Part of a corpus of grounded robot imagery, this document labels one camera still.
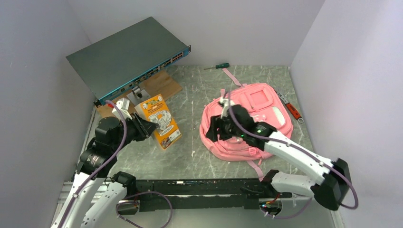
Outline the orange bottom book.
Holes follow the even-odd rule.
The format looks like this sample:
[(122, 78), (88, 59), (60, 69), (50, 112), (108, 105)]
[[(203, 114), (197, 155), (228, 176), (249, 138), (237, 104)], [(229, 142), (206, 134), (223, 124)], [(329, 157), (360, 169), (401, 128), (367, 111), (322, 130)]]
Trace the orange bottom book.
[(135, 110), (143, 119), (157, 124), (152, 137), (161, 149), (166, 150), (181, 137), (178, 125), (161, 94), (139, 103)]

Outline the pink backpack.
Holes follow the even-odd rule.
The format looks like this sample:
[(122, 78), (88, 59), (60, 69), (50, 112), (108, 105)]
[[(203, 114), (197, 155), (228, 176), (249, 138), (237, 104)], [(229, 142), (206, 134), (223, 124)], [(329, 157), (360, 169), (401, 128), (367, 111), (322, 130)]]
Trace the pink backpack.
[[(290, 116), (282, 104), (275, 90), (265, 83), (241, 84), (228, 69), (223, 71), (229, 76), (238, 88), (231, 93), (231, 101), (240, 104), (248, 110), (254, 121), (263, 121), (276, 127), (287, 138), (290, 138), (293, 131), (293, 124)], [(247, 145), (241, 138), (232, 137), (228, 140), (212, 142), (206, 137), (211, 124), (211, 117), (220, 116), (222, 107), (219, 105), (219, 98), (214, 99), (205, 106), (199, 128), (200, 138), (205, 147), (217, 158), (229, 162), (246, 161), (262, 180), (264, 174), (259, 167), (263, 159), (272, 155), (269, 152), (253, 148)]]

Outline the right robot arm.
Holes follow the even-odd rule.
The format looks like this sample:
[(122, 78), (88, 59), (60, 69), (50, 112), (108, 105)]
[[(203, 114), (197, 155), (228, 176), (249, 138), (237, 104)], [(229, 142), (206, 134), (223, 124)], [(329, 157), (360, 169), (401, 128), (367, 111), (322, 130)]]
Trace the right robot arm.
[(269, 171), (261, 181), (262, 192), (267, 197), (290, 192), (314, 198), (321, 206), (333, 211), (340, 207), (358, 208), (358, 195), (345, 160), (333, 161), (307, 150), (269, 123), (255, 122), (239, 104), (223, 105), (222, 113), (210, 117), (209, 121), (204, 134), (209, 141), (239, 137), (252, 148), (278, 156), (303, 172), (303, 175), (291, 175)]

